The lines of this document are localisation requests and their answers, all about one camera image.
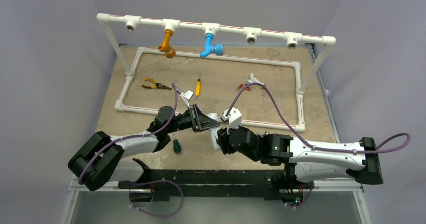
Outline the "white remote control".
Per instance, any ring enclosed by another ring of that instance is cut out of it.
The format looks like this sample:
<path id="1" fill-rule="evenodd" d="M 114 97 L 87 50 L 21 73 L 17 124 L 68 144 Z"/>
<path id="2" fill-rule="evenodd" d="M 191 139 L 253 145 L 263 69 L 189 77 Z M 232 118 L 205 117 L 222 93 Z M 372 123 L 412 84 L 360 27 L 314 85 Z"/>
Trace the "white remote control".
<path id="1" fill-rule="evenodd" d="M 210 118 L 219 121 L 219 117 L 217 113 L 208 113 L 207 114 Z M 221 126 L 218 125 L 217 127 L 213 127 L 209 129 L 209 133 L 210 133 L 210 137 L 211 137 L 211 142 L 213 145 L 213 148 L 215 150 L 220 150 L 220 146 L 217 144 L 217 140 L 218 140 L 218 135 L 217 135 L 217 131 L 221 129 Z"/>

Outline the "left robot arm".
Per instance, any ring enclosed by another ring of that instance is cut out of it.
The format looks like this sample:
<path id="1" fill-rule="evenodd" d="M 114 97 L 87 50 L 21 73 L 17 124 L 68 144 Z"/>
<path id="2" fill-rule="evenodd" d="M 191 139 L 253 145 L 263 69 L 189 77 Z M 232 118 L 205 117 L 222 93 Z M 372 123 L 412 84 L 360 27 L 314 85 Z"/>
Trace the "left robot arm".
<path id="1" fill-rule="evenodd" d="M 174 108 L 164 106 L 149 127 L 139 134 L 109 136 L 104 131 L 94 133 L 71 157 L 67 166 L 79 178 L 79 184 L 90 191 L 111 181 L 130 181 L 137 188 L 144 188 L 149 184 L 149 173 L 138 161 L 125 164 L 121 162 L 123 158 L 162 150 L 171 141 L 169 135 L 173 132 L 218 128 L 218 118 L 204 114 L 195 104 L 182 114 L 175 114 Z"/>

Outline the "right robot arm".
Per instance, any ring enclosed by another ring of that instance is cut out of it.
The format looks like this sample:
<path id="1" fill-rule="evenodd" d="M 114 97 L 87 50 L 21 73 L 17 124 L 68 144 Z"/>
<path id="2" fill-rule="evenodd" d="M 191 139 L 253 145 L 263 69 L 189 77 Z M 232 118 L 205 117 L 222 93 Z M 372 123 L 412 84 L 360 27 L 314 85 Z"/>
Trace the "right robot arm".
<path id="1" fill-rule="evenodd" d="M 351 178 L 367 185 L 384 182 L 378 147 L 371 137 L 343 144 L 316 141 L 305 144 L 290 135 L 258 135 L 246 127 L 238 127 L 216 130 L 215 141 L 223 154 L 239 152 L 261 164 L 283 164 L 282 181 L 288 187 L 329 178 Z"/>

